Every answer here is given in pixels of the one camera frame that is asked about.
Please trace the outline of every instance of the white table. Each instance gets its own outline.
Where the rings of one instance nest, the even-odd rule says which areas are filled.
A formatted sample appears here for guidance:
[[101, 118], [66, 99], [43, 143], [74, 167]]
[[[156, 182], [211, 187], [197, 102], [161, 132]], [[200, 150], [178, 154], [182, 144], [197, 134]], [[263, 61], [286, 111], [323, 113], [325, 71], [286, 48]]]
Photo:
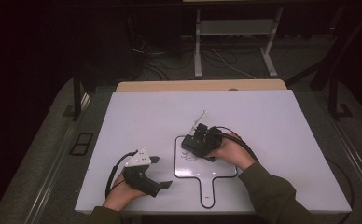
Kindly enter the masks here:
[[[178, 89], [180, 84], [198, 89], [199, 85], [211, 87], [216, 83], [219, 85], [220, 81], [152, 83], [177, 87], [176, 91], [149, 92], [148, 88], [147, 92], [115, 92], [90, 160], [76, 210], [88, 214], [94, 206], [101, 205], [112, 167], [127, 152], [146, 147], [151, 156], [160, 157], [159, 163], [150, 165], [147, 176], [157, 182], [174, 182], [169, 189], [161, 190], [156, 198], [147, 196], [134, 201], [125, 212], [254, 213], [247, 191], [237, 177], [215, 180], [216, 203], [207, 209], [200, 202], [199, 182], [174, 175], [175, 138], [186, 134], [194, 119], [205, 109], [208, 113], [202, 123], [209, 127], [225, 126], [237, 132], [271, 174], [291, 182], [297, 190], [297, 200], [308, 210], [318, 213], [351, 211], [292, 91], [284, 90], [282, 85], [278, 88], [280, 90], [271, 91]], [[144, 89], [146, 83], [136, 85]]]

